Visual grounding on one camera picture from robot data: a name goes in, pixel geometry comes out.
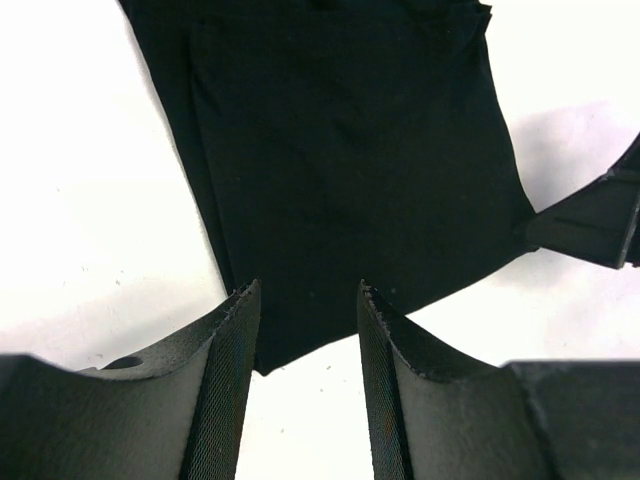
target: black plastic part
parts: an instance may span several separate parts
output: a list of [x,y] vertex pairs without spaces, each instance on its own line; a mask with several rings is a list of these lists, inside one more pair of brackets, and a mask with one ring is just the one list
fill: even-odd
[[376,480],[640,478],[640,362],[496,368],[364,283],[358,317]]
[[602,177],[540,212],[527,241],[612,268],[640,262],[640,135]]
[[0,478],[232,479],[259,319],[254,282],[103,370],[0,356]]

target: black garment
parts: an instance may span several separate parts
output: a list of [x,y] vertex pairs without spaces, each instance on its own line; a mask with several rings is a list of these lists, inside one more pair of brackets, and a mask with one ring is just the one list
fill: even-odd
[[422,1],[125,5],[263,374],[356,333],[363,277],[408,313],[527,251],[489,8]]

